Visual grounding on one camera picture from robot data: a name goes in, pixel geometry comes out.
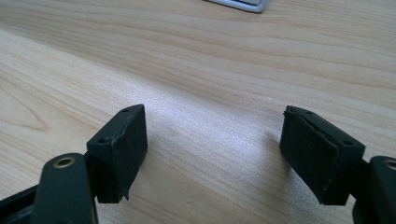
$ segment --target metal grommet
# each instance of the metal grommet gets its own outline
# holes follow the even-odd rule
[[[75,161],[74,157],[64,157],[53,163],[53,167],[61,169],[75,163]]]
[[[396,161],[387,160],[384,163],[388,166],[389,169],[396,170]]]

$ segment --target screw hole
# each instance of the screw hole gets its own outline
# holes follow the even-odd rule
[[[71,164],[73,164],[76,161],[74,157],[66,157],[66,158],[61,158],[60,160],[56,161],[53,163],[53,167],[55,168],[64,168],[67,167]]]
[[[351,142],[349,142],[349,141],[347,141],[347,140],[344,141],[343,143],[344,143],[344,145],[347,145],[347,146],[352,146],[352,145],[353,145],[353,143],[351,143]]]
[[[100,144],[104,144],[104,143],[110,142],[111,139],[112,139],[111,137],[101,138],[101,139],[98,140],[98,142],[99,142]]]
[[[396,170],[396,161],[385,161],[389,169]]]

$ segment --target wooden table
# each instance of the wooden table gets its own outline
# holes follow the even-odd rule
[[[135,104],[148,155],[101,223],[352,223],[282,158],[282,113],[396,157],[396,3],[0,0],[0,199]]]

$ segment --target black clamp jaw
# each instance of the black clamp jaw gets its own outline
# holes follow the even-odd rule
[[[325,205],[356,198],[357,224],[396,223],[396,160],[362,159],[365,146],[317,114],[288,105],[280,150],[294,171]]]
[[[122,109],[88,143],[87,153],[48,161],[40,183],[0,202],[0,223],[98,223],[99,203],[128,199],[148,148],[145,107]]]

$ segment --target gray object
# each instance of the gray object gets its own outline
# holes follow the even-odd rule
[[[209,2],[214,2],[222,4],[227,7],[235,7],[241,10],[249,12],[262,12],[268,4],[269,0],[208,0]]]

